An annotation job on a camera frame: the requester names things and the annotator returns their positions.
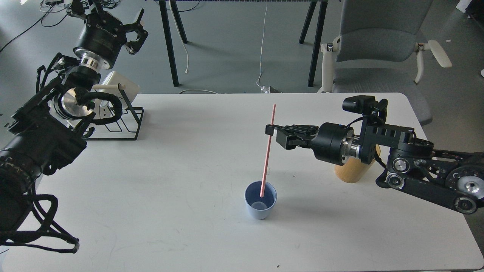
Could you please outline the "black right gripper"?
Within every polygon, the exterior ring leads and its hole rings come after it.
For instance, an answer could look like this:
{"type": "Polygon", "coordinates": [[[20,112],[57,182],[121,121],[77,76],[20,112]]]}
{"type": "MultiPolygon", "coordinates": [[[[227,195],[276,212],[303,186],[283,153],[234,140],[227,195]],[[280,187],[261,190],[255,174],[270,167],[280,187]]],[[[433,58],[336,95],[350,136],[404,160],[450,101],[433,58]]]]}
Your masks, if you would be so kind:
{"type": "Polygon", "coordinates": [[[265,134],[276,134],[276,142],[286,150],[296,147],[311,149],[316,159],[334,165],[343,166],[349,157],[355,157],[355,152],[350,150],[355,139],[354,130],[344,125],[328,122],[321,126],[268,124],[265,134]]]}

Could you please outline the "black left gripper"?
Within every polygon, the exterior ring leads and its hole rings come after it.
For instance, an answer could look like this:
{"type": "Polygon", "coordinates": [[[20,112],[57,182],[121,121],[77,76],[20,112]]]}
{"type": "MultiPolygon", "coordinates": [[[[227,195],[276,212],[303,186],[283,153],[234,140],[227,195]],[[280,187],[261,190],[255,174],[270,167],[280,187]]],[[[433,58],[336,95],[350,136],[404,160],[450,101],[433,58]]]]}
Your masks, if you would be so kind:
{"type": "Polygon", "coordinates": [[[121,21],[112,14],[106,11],[101,14],[92,11],[86,15],[85,25],[73,49],[74,53],[77,57],[87,52],[94,53],[102,59],[102,69],[112,69],[123,45],[131,55],[137,54],[143,47],[149,35],[146,30],[143,30],[141,23],[143,14],[144,9],[141,8],[133,23],[123,25],[124,33],[122,33],[120,32],[121,21]],[[127,41],[125,32],[135,32],[137,39],[127,41]]]}

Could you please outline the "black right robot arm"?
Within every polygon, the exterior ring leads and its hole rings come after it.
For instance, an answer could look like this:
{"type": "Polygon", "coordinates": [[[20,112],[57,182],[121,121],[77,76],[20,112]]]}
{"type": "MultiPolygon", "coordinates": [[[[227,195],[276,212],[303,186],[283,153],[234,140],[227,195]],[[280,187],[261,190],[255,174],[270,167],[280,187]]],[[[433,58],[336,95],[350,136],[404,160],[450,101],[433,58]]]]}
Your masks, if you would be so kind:
{"type": "Polygon", "coordinates": [[[377,186],[392,188],[444,208],[470,215],[483,207],[483,153],[437,150],[414,130],[363,122],[360,135],[350,126],[268,124],[284,149],[313,150],[316,159],[343,166],[350,158],[364,164],[377,161],[384,171],[377,186]]]}

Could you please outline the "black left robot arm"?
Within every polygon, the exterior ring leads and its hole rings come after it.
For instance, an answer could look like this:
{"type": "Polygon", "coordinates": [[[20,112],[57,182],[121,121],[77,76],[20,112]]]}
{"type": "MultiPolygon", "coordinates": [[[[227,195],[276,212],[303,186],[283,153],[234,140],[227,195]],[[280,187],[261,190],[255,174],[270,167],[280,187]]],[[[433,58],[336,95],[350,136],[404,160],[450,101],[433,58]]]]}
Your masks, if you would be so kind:
{"type": "Polygon", "coordinates": [[[149,33],[142,17],[123,24],[98,0],[90,13],[72,1],[67,14],[83,19],[75,57],[57,53],[38,78],[36,93],[12,118],[14,138],[1,150],[1,245],[76,253],[79,239],[58,223],[58,199],[36,193],[36,180],[71,164],[86,148],[96,125],[108,125],[131,113],[138,138],[144,115],[132,106],[125,84],[100,84],[101,70],[112,69],[122,47],[136,54],[149,33]]]}

